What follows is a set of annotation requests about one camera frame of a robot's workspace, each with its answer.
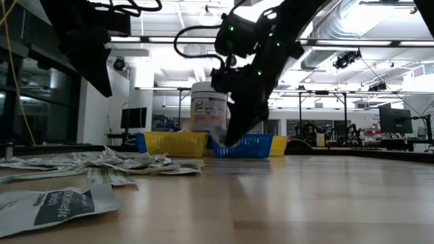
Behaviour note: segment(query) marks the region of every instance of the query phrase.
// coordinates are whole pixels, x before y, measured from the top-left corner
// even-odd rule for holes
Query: ceiling
[[[93,2],[105,2],[108,0],[91,0]],[[45,18],[41,11],[39,1],[19,0],[21,4],[32,12],[38,13]],[[113,0],[115,4],[125,3],[125,0]],[[263,0],[253,6],[239,7],[236,14],[243,18],[254,20],[264,9],[277,5],[281,0]],[[310,27],[303,33],[302,37],[311,37],[311,31],[319,28],[328,14],[333,14],[332,9],[340,0],[333,0],[331,4],[322,9],[313,19]],[[138,5],[154,6],[152,1],[136,0]],[[132,18],[132,35],[136,36],[174,36],[187,26],[213,25],[221,22],[220,16],[228,13],[234,3],[231,0],[219,1],[162,1],[163,9],[160,12],[144,12],[139,18]],[[209,5],[209,13],[205,12],[205,5]],[[365,22],[372,22],[378,19],[360,39],[381,39],[381,40],[432,40],[425,23],[419,12],[410,14],[410,8],[388,7],[386,9],[365,8],[366,13],[353,13],[350,24],[351,28],[361,28]],[[217,30],[194,30],[188,32],[187,37],[215,37]],[[147,49],[149,57],[155,69],[155,82],[159,86],[191,86],[197,79],[197,73],[203,73],[209,79],[213,67],[218,66],[216,60],[189,60],[180,57],[173,49],[172,44],[152,43],[109,43],[112,49],[119,50],[141,50]],[[178,45],[180,50],[188,51],[198,45]],[[214,52],[213,45],[200,45],[201,50],[206,53]],[[377,81],[377,76],[385,77],[389,86],[399,89],[403,81],[403,74],[412,71],[422,64],[434,62],[434,49],[428,48],[366,48],[360,49],[363,60],[359,60],[350,67],[336,70],[331,67],[336,56],[343,51],[336,48],[335,54],[328,60],[321,63],[313,72],[300,70],[295,65],[289,65],[283,71],[279,84],[288,89],[294,89],[300,83],[308,89],[362,89],[367,90],[369,84]],[[252,61],[253,57],[246,60],[238,58],[238,66],[244,66]]]

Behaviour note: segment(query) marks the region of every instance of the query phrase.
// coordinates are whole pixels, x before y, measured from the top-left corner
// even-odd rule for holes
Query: plastic basket
[[[273,135],[247,134],[238,146],[231,148],[221,147],[212,140],[214,156],[217,158],[255,158],[265,159],[270,155]]]
[[[139,152],[146,147],[150,155],[168,153],[169,157],[202,157],[208,134],[145,132],[143,139],[142,142],[137,140]]]
[[[279,157],[285,154],[286,144],[288,143],[287,136],[274,136],[271,144],[270,156]]]

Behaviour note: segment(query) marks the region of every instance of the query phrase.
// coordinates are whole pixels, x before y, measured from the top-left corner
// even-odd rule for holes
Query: wooden tabletop
[[[430,165],[325,156],[205,163],[198,176],[134,176],[137,186],[114,187],[119,210],[0,243],[434,243]],[[82,175],[0,192],[86,185]]]

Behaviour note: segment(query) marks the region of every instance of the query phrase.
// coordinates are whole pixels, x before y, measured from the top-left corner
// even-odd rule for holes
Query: yellow basket
[[[150,155],[169,153],[169,157],[202,157],[207,133],[145,132]]]
[[[274,136],[273,143],[271,144],[270,157],[283,156],[285,154],[285,148],[287,143],[287,136]]]

